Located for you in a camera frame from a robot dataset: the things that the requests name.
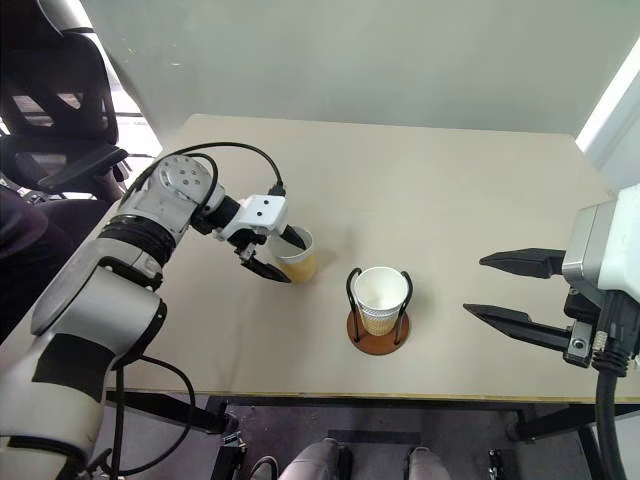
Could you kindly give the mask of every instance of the cup with yellow liquid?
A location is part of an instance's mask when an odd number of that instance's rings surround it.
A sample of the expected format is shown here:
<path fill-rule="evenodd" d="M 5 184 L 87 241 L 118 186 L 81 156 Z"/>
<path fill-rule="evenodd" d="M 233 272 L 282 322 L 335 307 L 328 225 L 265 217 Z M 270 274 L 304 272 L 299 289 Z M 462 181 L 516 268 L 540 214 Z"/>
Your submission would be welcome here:
<path fill-rule="evenodd" d="M 316 273 L 316 255 L 313 251 L 313 237 L 302 227 L 293 227 L 302 238 L 305 250 L 290 244 L 278 236 L 271 236 L 267 248 L 282 270 L 293 283 L 308 282 Z"/>

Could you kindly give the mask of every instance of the chair backrest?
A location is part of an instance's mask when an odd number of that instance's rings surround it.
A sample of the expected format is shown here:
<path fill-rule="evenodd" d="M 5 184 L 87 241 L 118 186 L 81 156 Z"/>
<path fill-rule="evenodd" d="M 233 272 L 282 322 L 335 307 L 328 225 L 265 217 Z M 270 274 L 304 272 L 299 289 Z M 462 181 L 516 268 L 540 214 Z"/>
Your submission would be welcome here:
<path fill-rule="evenodd" d="M 0 114 L 12 134 L 98 140 L 118 127 L 98 47 L 79 33 L 2 52 Z"/>

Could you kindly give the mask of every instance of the gray pants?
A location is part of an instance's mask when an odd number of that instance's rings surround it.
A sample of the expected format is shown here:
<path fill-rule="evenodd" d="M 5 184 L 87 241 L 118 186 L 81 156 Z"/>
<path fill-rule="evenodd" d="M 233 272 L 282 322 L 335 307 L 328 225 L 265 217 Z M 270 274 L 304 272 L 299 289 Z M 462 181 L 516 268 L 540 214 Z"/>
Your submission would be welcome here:
<path fill-rule="evenodd" d="M 337 480 L 338 442 L 331 438 L 305 448 L 282 472 L 280 480 Z M 257 475 L 251 480 L 260 480 Z M 451 480 L 440 457 L 428 448 L 418 447 L 409 457 L 409 480 Z"/>

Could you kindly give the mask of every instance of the black office chair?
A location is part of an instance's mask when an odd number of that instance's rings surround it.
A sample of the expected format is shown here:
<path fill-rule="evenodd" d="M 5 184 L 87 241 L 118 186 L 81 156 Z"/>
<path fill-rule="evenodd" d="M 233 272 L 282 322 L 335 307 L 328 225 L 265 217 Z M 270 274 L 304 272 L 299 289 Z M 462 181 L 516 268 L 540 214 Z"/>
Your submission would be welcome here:
<path fill-rule="evenodd" d="M 20 4 L 30 10 L 15 7 Z M 118 127 L 97 46 L 82 34 L 56 30 L 36 1 L 3 1 L 2 14 L 0 115 L 11 134 L 0 138 L 0 170 L 32 190 L 118 200 L 117 164 L 127 152 L 115 146 Z M 25 35 L 30 25 L 40 41 Z M 12 37 L 5 26 L 13 26 Z"/>

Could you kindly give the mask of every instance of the floor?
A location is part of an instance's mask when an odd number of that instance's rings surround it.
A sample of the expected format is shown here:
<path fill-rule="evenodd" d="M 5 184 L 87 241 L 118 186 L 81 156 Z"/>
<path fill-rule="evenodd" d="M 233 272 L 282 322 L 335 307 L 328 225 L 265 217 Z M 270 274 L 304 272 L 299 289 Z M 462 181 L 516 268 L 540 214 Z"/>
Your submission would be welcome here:
<path fill-rule="evenodd" d="M 204 407 L 206 397 L 199 396 Z M 229 407 L 240 420 L 248 444 L 240 479 L 263 455 L 288 464 L 308 444 L 329 435 L 350 440 L 353 480 L 402 479 L 405 456 L 415 443 L 439 454 L 453 480 L 487 480 L 490 449 L 502 449 L 506 480 L 590 480 L 577 435 L 565 434 L 525 444 L 510 442 L 505 425 L 511 412 L 419 410 L 354 407 Z M 112 443 L 115 411 L 107 407 L 96 452 Z M 180 434 L 181 427 L 127 412 L 123 468 L 158 455 Z M 209 480 L 220 437 L 189 434 L 169 458 L 147 472 L 128 478 Z"/>

